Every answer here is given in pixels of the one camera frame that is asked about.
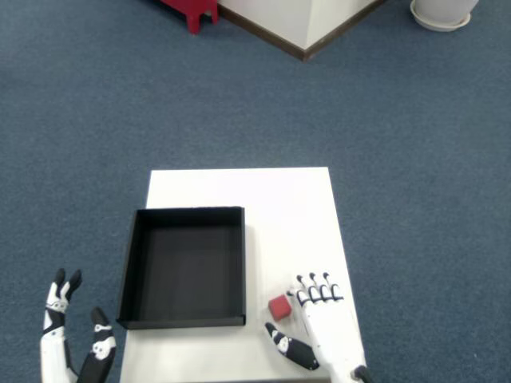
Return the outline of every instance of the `black tray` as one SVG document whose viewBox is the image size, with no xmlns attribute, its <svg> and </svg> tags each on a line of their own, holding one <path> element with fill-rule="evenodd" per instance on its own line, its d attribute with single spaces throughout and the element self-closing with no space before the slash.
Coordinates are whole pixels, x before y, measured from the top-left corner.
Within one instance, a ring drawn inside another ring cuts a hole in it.
<svg viewBox="0 0 511 383">
<path fill-rule="evenodd" d="M 139 210 L 117 321 L 126 329 L 242 326 L 244 210 Z"/>
</svg>

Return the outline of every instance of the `robotic arm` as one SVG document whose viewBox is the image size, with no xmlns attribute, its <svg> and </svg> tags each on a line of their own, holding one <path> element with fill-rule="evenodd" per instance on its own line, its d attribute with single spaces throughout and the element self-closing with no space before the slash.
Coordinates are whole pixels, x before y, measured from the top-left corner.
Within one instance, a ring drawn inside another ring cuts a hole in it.
<svg viewBox="0 0 511 383">
<path fill-rule="evenodd" d="M 339 285 L 324 273 L 297 277 L 301 288 L 288 292 L 299 309 L 312 346 L 280 333 L 271 323 L 266 328 L 279 352 L 306 369 L 326 368 L 332 383 L 372 383 L 366 367 L 362 340 L 355 319 Z"/>
<path fill-rule="evenodd" d="M 94 343 L 77 374 L 65 339 L 65 312 L 73 292 L 81 285 L 81 272 L 77 270 L 69 281 L 64 280 L 65 272 L 60 269 L 46 299 L 41 337 L 42 383 L 104 383 L 115 357 L 112 326 L 99 307 L 93 309 Z"/>
</svg>

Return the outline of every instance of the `red block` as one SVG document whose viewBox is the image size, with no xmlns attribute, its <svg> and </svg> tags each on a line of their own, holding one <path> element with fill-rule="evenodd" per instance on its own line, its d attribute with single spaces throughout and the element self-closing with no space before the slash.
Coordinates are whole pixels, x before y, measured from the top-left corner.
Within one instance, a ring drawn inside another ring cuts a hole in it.
<svg viewBox="0 0 511 383">
<path fill-rule="evenodd" d="M 218 8 L 216 0 L 161 0 L 175 10 L 186 15 L 188 31 L 191 34 L 198 34 L 200 28 L 200 16 L 206 11 L 211 12 L 213 24 L 218 22 Z"/>
<path fill-rule="evenodd" d="M 291 306 L 289 305 L 285 295 L 280 295 L 279 297 L 272 299 L 268 303 L 268 308 L 270 309 L 271 316 L 276 322 L 291 313 Z"/>
</svg>

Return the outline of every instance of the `red furniture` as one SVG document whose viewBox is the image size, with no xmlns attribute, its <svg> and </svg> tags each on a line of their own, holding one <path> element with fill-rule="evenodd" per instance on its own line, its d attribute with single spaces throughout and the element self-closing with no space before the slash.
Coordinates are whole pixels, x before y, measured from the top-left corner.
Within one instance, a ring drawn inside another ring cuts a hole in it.
<svg viewBox="0 0 511 383">
<path fill-rule="evenodd" d="M 200 16 L 206 11 L 211 12 L 213 24 L 218 22 L 218 8 L 216 0 L 161 0 L 163 3 L 179 10 L 186 15 L 188 31 L 191 34 L 198 34 L 200 28 Z"/>
</svg>

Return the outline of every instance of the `red stool leg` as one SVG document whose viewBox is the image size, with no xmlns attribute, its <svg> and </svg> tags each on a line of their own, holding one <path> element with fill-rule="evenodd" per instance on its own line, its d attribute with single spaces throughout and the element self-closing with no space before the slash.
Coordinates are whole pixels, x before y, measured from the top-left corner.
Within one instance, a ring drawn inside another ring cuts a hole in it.
<svg viewBox="0 0 511 383">
<path fill-rule="evenodd" d="M 216 0 L 211 1 L 211 20 L 213 24 L 218 22 L 218 6 L 216 4 Z"/>
<path fill-rule="evenodd" d="M 200 17 L 186 15 L 186 24 L 188 25 L 188 32 L 191 34 L 198 34 L 200 28 Z"/>
</svg>

